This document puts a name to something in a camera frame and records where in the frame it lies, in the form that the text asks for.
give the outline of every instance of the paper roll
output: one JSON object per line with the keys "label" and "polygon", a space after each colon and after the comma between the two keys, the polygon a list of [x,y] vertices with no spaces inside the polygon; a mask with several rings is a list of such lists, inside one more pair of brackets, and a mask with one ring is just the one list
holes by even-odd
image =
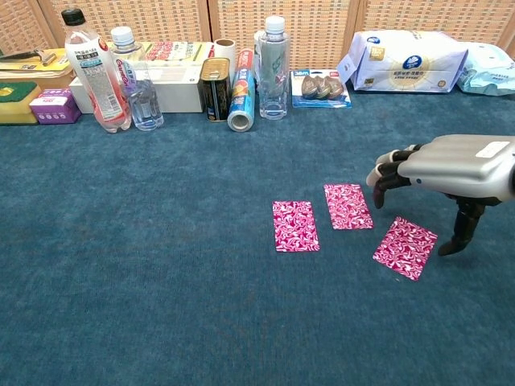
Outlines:
{"label": "paper roll", "polygon": [[215,40],[215,58],[229,59],[229,79],[233,86],[234,71],[236,70],[236,42],[231,39]]}
{"label": "paper roll", "polygon": [[241,50],[234,78],[233,99],[227,123],[237,132],[249,130],[254,123],[254,78],[252,76],[253,51]]}

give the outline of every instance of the yellow sponge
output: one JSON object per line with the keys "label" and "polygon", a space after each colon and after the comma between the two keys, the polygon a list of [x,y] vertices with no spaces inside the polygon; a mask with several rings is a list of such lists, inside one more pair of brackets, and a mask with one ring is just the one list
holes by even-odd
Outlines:
{"label": "yellow sponge", "polygon": [[29,104],[40,93],[35,82],[0,83],[0,124],[36,123]]}

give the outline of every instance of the white tissue package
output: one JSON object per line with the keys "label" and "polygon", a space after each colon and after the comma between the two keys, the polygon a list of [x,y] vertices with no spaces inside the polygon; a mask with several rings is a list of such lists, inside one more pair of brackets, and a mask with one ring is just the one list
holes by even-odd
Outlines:
{"label": "white tissue package", "polygon": [[463,92],[492,96],[515,93],[515,62],[499,47],[486,43],[464,43],[468,57],[458,86]]}
{"label": "white tissue package", "polygon": [[449,92],[467,53],[466,46],[442,32],[357,32],[338,72],[355,90]]}

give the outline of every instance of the blue carpet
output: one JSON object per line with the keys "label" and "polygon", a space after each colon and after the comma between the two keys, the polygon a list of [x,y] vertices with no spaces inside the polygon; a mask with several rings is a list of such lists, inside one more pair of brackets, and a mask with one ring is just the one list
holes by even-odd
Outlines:
{"label": "blue carpet", "polygon": [[[515,99],[352,94],[234,133],[0,128],[0,384],[513,384],[515,203],[442,258],[456,205],[405,187],[332,230],[323,185],[448,133],[514,134]],[[274,200],[313,203],[319,253],[276,253]],[[395,216],[439,235],[420,281],[372,259]]]}

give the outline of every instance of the robotic hand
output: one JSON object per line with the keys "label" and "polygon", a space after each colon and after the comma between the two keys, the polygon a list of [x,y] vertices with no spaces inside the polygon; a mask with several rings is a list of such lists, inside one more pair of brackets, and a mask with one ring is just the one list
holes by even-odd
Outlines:
{"label": "robotic hand", "polygon": [[484,207],[515,198],[514,171],[515,137],[456,134],[382,155],[366,183],[377,208],[387,190],[409,185],[454,199],[459,208],[454,236],[439,249],[445,256],[465,249]]}

